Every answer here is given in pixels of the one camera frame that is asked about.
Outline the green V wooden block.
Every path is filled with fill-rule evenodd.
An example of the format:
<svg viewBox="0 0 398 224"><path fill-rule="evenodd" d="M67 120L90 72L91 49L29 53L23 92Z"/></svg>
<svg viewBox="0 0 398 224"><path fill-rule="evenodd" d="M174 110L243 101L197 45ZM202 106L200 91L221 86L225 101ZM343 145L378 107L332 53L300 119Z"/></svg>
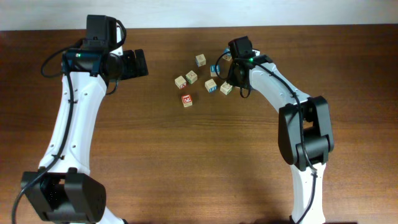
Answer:
<svg viewBox="0 0 398 224"><path fill-rule="evenodd" d="M232 89L233 89L233 86L230 85L228 82L224 82L220 86L220 92L222 92L225 95L228 95L231 92Z"/></svg>

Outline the blue-sided wooden block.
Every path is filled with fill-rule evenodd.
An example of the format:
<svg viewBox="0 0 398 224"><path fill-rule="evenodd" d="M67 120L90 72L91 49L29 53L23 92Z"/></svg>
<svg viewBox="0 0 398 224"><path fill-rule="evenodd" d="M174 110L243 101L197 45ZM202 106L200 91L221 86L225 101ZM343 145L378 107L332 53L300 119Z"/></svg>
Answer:
<svg viewBox="0 0 398 224"><path fill-rule="evenodd" d="M217 84L214 79L209 79L205 82L205 88L209 93L214 92L217 89Z"/></svg>

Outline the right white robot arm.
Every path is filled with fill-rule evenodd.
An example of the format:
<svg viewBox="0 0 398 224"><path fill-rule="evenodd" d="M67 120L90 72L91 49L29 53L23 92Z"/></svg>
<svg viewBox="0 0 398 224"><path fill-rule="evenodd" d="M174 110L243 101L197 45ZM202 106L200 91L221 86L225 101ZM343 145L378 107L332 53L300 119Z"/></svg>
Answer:
<svg viewBox="0 0 398 224"><path fill-rule="evenodd" d="M279 114L279 151L293 180L290 222L325 223L322 181L334 148L327 100L300 91L274 63L259 57L236 58L232 66L238 69L235 84L261 93Z"/></svg>

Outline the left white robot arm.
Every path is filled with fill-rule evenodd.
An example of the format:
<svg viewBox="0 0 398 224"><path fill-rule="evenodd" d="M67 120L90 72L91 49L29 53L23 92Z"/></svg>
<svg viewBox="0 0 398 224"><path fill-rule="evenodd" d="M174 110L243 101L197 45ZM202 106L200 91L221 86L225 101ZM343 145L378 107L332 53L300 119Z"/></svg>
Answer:
<svg viewBox="0 0 398 224"><path fill-rule="evenodd" d="M125 223L106 206L106 189L90 177L90 147L108 82L148 74L141 49L70 49L62 55L62 99L52 138L21 192L45 222Z"/></svg>

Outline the blue 5 wooden block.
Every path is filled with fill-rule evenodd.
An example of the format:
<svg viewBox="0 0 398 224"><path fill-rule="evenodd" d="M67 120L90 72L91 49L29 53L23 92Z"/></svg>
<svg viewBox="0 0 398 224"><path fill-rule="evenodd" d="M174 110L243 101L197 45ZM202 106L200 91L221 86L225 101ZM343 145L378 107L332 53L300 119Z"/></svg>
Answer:
<svg viewBox="0 0 398 224"><path fill-rule="evenodd" d="M230 61L232 59L231 52L230 52L229 48L225 48L225 50L223 52L223 55L222 55L222 58L227 60L227 61Z"/></svg>

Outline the blue L wooden block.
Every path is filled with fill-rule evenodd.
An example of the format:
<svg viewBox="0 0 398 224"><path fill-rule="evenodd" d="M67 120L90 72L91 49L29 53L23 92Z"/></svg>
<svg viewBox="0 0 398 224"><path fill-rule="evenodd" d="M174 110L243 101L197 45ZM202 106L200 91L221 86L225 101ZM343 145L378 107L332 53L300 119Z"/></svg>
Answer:
<svg viewBox="0 0 398 224"><path fill-rule="evenodd" d="M220 66L219 65L211 65L210 66L210 75L212 77L217 77L220 74Z"/></svg>

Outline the blue D wooden block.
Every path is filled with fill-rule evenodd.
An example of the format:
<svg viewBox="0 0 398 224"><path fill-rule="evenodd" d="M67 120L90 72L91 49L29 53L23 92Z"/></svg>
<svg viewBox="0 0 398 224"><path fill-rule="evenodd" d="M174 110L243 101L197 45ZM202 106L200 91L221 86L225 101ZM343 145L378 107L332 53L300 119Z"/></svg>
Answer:
<svg viewBox="0 0 398 224"><path fill-rule="evenodd" d="M196 55L195 61L198 67L206 65L206 58L204 54Z"/></svg>

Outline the green-edged wooden block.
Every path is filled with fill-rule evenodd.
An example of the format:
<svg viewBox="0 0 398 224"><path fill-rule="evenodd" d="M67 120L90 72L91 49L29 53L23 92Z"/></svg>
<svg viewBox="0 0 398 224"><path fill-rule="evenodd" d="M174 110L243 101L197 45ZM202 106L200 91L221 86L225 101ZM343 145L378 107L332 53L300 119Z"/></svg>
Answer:
<svg viewBox="0 0 398 224"><path fill-rule="evenodd" d="M189 82L189 84L193 84L198 80L198 75L193 71L189 71L186 75L185 78Z"/></svg>

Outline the red A wooden block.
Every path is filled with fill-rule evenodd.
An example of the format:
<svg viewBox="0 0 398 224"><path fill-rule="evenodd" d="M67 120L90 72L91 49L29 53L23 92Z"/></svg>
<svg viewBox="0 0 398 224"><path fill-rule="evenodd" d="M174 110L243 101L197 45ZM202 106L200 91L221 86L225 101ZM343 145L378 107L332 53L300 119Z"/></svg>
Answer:
<svg viewBox="0 0 398 224"><path fill-rule="evenodd" d="M175 79L175 85L181 90L186 87L187 81L184 79L184 77L179 76Z"/></svg>

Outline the red E wooden block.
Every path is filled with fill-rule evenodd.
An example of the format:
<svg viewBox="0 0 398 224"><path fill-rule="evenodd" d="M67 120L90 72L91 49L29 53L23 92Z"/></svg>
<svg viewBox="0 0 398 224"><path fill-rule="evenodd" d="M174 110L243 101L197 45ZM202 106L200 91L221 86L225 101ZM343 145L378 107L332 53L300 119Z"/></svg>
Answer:
<svg viewBox="0 0 398 224"><path fill-rule="evenodd" d="M183 106L185 108L189 107L189 106L192 106L193 105L193 100L192 100L191 95L183 95L182 96L182 103L183 103Z"/></svg>

